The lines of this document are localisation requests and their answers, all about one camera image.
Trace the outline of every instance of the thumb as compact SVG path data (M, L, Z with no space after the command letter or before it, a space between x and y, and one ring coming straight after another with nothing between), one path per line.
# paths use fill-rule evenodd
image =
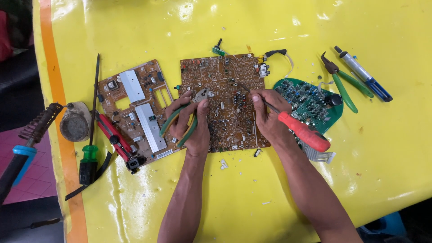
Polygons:
M197 108L197 119L200 124L207 124L207 110L209 106L209 100L203 99L198 105Z
M253 94L252 101L257 112L257 121L265 123L267 121L267 107L264 105L263 98L259 94Z

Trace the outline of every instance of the human hand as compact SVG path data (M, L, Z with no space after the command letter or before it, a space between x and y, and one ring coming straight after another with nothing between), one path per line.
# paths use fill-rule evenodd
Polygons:
M191 101L191 94L191 91L187 91L180 98L170 104L170 106L165 109L166 116L169 117L182 105L189 103ZM197 103L192 102L180 111L178 120L175 121L169 129L171 135L175 138L181 138L189 127L187 123L189 122L190 115L197 110L197 127L189 139L184 143L187 147L187 153L192 156L207 155L208 153L210 144L210 131L207 124L207 112L209 111L208 104L207 99L203 99Z
M278 114L271 109L270 113L267 113L267 106L264 104L263 98L279 111L286 111L289 114L291 114L291 105L274 90L251 90L250 96L254 102L257 113L256 124L261 134L275 148L290 144L296 145L294 135L284 123L277 119Z

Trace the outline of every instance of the debris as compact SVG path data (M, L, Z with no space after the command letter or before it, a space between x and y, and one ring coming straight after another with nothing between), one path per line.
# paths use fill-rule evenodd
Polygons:
M257 149L257 151L255 151L255 153L254 153L254 157L258 156L260 154L260 152L261 152L261 149Z
M220 163L222 164L222 166L220 167L220 169L228 168L228 165L226 164L226 161L225 161L224 159L222 159L222 160L220 161Z

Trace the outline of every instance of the brown circuit board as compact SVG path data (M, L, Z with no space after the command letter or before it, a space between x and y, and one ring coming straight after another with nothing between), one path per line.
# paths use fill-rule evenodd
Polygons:
M260 65L262 60L253 54L180 61L179 96L188 90L195 95L209 88L209 153L270 147L256 126L255 109L248 92L233 82L234 79L251 90L264 89Z
M127 92L124 85L125 81L122 80L121 75L131 70L135 72L136 78L138 78L139 81L139 86L141 87L145 98L132 102L129 105L129 108L122 110L116 107L116 101L126 97L129 97L129 100L131 100L131 97L130 95L128 96L130 93ZM168 98L164 98L162 95L164 90L166 90ZM156 98L158 92L160 92L159 97L162 97L160 102L158 101L160 99ZM154 113L153 119L157 121L159 129L166 121L165 108L173 102L173 98L169 92L160 66L156 60L146 62L142 65L133 67L100 81L98 83L98 98L99 101L101 101L104 113L108 120L112 122L115 128L117 128L126 142L129 145L133 145L137 149L137 151L133 153L133 156L146 157L147 160L145 164L182 149L177 148L175 146L175 142L173 142L174 137L170 134L167 134L163 138L167 147L157 152L152 152L149 140L145 136L143 125L141 124L142 121L140 121L138 118L137 112L135 110L135 108L138 106L150 104L151 110Z

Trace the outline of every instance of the coiled metal spring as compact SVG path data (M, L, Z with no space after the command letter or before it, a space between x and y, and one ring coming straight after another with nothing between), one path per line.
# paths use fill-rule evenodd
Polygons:
M33 139L35 144L39 143L48 127L62 110L63 106L59 103L51 103L46 110L42 111L40 115L21 130L18 137L26 140Z

